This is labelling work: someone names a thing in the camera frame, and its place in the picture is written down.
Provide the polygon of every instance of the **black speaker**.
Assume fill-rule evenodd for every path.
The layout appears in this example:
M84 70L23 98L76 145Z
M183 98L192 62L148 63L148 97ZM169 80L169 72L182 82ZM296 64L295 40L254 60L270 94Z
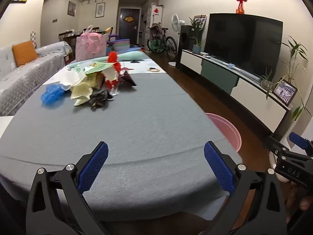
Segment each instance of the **black speaker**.
M192 36L192 26L181 26L179 43L176 57L176 67L180 68L180 59L182 57L183 49L189 49L190 37Z

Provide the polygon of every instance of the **tv stand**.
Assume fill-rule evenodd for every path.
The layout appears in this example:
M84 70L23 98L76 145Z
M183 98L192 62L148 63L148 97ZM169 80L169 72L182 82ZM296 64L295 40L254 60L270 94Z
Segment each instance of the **tv stand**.
M292 108L287 107L272 93L266 99L266 90L257 82L210 58L183 50L179 66L192 69L225 91L272 133L275 133Z

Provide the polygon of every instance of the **green cabinet door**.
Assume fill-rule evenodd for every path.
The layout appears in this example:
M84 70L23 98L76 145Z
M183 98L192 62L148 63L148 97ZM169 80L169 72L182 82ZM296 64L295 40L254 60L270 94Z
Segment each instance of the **green cabinet door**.
M235 87L238 82L238 76L204 59L202 60L201 75L228 94L232 92L233 87Z

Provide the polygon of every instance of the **bicycle wheel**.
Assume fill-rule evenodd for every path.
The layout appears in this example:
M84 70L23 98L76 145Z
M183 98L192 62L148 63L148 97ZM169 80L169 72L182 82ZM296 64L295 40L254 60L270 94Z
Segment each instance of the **bicycle wheel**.
M152 41L149 39L147 42L147 46L153 53L162 53L165 50L161 40Z
M177 55L177 44L173 37L169 36L166 38L166 54L171 61L176 60Z

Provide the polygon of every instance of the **mint green balloon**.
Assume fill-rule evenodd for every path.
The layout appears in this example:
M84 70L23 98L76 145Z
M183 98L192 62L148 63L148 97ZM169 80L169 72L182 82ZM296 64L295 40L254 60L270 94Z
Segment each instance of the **mint green balloon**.
M131 51L131 52L117 55L117 59L118 60L124 60L124 61L139 61L139 60L142 60L143 58L145 58L145 56L146 56L145 53L143 53L141 51ZM99 58L89 59L89 60L85 60L85 61L81 61L81 62L71 63L68 65L68 67L70 69L72 69L72 68L76 67L77 65L79 65L83 62L107 62L108 59L109 59L108 56L99 57Z

